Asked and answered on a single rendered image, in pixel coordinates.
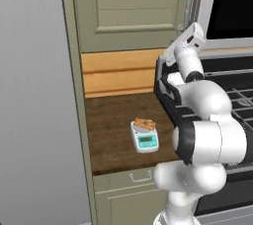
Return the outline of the olive base cabinet door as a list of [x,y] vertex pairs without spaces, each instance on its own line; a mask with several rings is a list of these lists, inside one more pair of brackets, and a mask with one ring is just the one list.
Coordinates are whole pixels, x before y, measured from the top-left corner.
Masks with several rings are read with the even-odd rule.
[[95,193],[98,225],[152,225],[163,210],[166,192],[155,184]]

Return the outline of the silver microwave with black window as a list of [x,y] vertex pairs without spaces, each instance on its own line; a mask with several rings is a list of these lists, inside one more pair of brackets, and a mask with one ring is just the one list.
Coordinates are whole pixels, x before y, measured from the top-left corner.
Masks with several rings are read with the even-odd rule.
[[205,49],[253,47],[253,0],[193,0],[191,21],[203,29]]

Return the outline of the brown granola bar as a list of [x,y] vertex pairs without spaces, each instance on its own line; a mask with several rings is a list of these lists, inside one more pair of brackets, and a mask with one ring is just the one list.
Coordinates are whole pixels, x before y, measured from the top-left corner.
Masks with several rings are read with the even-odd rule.
[[154,130],[156,123],[154,121],[152,121],[151,119],[137,117],[133,121],[133,125],[138,128],[143,128],[143,129],[147,129],[147,130]]

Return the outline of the olive tall cabinet side panel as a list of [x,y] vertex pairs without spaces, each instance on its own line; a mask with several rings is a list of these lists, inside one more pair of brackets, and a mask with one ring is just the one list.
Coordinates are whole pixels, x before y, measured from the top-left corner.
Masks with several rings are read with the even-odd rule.
[[91,168],[91,155],[90,155],[88,125],[86,116],[82,60],[81,60],[77,19],[75,12],[75,0],[62,0],[62,3],[64,6],[66,34],[70,53],[75,104],[81,139],[81,150],[87,187],[86,192],[89,201],[90,221],[85,222],[85,225],[98,225],[96,202],[94,196],[94,186],[93,186],[93,175]]

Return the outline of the olive drawer front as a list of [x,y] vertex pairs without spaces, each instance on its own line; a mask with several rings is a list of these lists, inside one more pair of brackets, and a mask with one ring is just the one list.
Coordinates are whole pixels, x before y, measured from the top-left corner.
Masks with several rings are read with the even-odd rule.
[[95,176],[93,178],[94,190],[99,192],[153,184],[153,172],[154,167]]

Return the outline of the olive wall cabinet door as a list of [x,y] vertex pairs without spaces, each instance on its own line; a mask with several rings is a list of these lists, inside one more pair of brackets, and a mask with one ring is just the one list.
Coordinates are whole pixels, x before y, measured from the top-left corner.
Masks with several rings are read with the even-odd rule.
[[83,52],[164,48],[184,23],[186,0],[75,0]]

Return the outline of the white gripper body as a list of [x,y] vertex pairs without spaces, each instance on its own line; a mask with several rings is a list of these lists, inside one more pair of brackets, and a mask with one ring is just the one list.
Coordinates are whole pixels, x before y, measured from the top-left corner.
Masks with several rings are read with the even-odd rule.
[[174,53],[175,48],[181,45],[182,42],[185,41],[186,39],[187,39],[186,36],[180,35],[164,51],[163,57],[168,66],[172,66],[176,62],[175,53]]

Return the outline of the black oven front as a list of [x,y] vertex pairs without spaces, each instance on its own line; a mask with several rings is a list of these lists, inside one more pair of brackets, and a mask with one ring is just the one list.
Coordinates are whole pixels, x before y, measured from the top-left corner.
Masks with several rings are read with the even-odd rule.
[[226,170],[226,184],[216,193],[200,198],[195,215],[207,215],[253,205],[253,165]]

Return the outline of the black stove hob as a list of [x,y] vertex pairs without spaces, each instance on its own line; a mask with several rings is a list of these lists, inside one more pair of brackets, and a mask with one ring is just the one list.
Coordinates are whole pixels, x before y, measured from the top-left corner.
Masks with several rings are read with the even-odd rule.
[[[180,100],[175,98],[175,89],[165,84],[165,78],[177,70],[177,64],[168,67],[161,57],[156,60],[154,94],[174,126],[184,120],[201,119],[190,108],[182,106]],[[232,99],[231,114],[243,125],[253,148],[253,72],[230,75],[209,72],[207,79],[220,85]]]

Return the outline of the white digital scale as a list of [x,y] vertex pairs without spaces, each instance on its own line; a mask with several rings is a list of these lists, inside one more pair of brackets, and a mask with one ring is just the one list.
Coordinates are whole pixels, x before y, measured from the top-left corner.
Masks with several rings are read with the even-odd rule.
[[158,134],[156,129],[149,130],[130,123],[130,134],[137,153],[152,153],[159,149]]

